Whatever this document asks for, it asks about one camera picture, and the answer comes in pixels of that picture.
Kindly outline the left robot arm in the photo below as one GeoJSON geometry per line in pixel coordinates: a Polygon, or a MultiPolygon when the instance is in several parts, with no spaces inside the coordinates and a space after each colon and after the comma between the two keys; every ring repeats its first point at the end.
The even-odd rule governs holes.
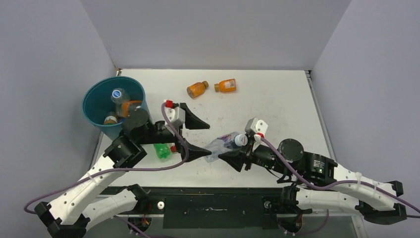
{"type": "Polygon", "coordinates": [[[163,120],[152,122],[146,110],[131,110],[122,122],[119,136],[93,167],[75,184],[62,190],[59,197],[35,206],[35,214],[53,238],[81,238],[93,226],[115,215],[129,211],[140,214],[156,206],[138,184],[97,200],[112,182],[136,170],[136,165],[147,155],[144,145],[174,143],[182,163],[210,155],[209,150],[190,144],[182,136],[182,129],[209,129],[208,123],[194,115],[185,103],[165,101],[161,112],[163,120]]]}

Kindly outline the clear bottle blue cap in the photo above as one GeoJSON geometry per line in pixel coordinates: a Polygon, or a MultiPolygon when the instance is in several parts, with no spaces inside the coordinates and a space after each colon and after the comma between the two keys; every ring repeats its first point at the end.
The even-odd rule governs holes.
{"type": "Polygon", "coordinates": [[[129,102],[130,101],[130,96],[124,89],[115,88],[115,89],[112,90],[111,100],[116,105],[121,105],[121,104],[124,104],[126,102],[129,102]]]}

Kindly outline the large orange label bottle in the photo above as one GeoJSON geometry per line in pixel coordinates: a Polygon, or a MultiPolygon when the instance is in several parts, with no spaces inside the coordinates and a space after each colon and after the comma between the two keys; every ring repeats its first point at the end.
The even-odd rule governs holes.
{"type": "Polygon", "coordinates": [[[122,104],[118,104],[115,106],[115,111],[118,117],[126,118],[128,117],[129,113],[137,108],[140,108],[143,101],[141,100],[134,100],[134,101],[127,101],[122,104]]]}

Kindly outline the red cap small bottle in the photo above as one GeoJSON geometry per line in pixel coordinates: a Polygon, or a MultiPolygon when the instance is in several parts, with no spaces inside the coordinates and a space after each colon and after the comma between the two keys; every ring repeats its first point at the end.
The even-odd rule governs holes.
{"type": "Polygon", "coordinates": [[[171,143],[169,148],[170,148],[171,153],[177,153],[177,147],[175,143],[171,143]]]}

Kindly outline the orange label tea bottle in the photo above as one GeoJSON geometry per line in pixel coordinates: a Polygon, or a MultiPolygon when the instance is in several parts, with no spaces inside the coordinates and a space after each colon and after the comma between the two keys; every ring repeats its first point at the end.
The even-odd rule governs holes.
{"type": "Polygon", "coordinates": [[[113,125],[117,124],[119,120],[119,116],[115,112],[109,112],[107,113],[103,125],[113,125]]]}

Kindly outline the crushed clear water bottle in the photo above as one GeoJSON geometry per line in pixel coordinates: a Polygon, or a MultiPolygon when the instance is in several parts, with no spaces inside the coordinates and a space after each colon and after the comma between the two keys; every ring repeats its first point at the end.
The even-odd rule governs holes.
{"type": "Polygon", "coordinates": [[[204,147],[206,150],[211,151],[210,155],[204,156],[204,160],[208,163],[214,162],[219,159],[219,154],[241,148],[247,143],[247,136],[238,132],[231,132],[217,137],[210,144],[204,147]]]}

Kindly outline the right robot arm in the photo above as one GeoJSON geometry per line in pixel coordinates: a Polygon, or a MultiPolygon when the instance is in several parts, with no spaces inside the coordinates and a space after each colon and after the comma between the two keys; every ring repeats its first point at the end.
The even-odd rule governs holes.
{"type": "Polygon", "coordinates": [[[391,225],[407,219],[406,206],[399,200],[404,193],[399,181],[378,182],[336,161],[304,150],[292,138],[280,142],[276,150],[254,142],[221,153],[219,158],[237,171],[258,165],[280,173],[285,186],[270,203],[275,214],[308,214],[316,209],[362,216],[366,221],[391,225]]]}

